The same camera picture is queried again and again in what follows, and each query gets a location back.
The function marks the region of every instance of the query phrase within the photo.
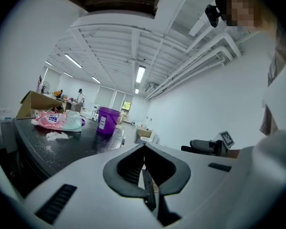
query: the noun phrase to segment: plastic bag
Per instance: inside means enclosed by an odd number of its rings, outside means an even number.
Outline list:
[[[82,118],[78,112],[70,111],[62,114],[40,112],[40,116],[32,119],[31,123],[58,131],[82,131]]]

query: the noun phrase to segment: purple bucket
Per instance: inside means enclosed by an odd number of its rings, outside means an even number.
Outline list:
[[[111,135],[114,133],[114,129],[118,123],[120,112],[114,109],[100,107],[99,120],[96,130],[99,133]]]

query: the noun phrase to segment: lab room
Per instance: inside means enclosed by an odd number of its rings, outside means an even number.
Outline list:
[[[12,4],[0,25],[7,216],[60,229],[266,220],[286,191],[286,29],[266,1]]]

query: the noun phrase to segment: black countertop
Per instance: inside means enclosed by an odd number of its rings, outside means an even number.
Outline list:
[[[101,135],[96,132],[97,123],[85,118],[81,132],[64,132],[69,139],[48,141],[48,133],[61,132],[35,126],[31,119],[13,119],[13,122],[20,155],[34,162],[45,177],[81,158],[119,148],[124,134],[123,130],[115,129],[111,136]]]

